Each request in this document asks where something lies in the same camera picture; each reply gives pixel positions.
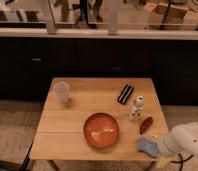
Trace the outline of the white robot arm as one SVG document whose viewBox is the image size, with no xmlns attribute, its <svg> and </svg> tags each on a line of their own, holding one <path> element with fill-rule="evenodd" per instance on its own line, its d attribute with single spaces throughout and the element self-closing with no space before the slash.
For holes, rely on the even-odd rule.
<svg viewBox="0 0 198 171">
<path fill-rule="evenodd" d="M 160 135 L 156 143 L 159 151 L 158 168 L 166 166 L 181 152 L 198 157 L 198 122 L 177 125 L 170 132 Z"/>
</svg>

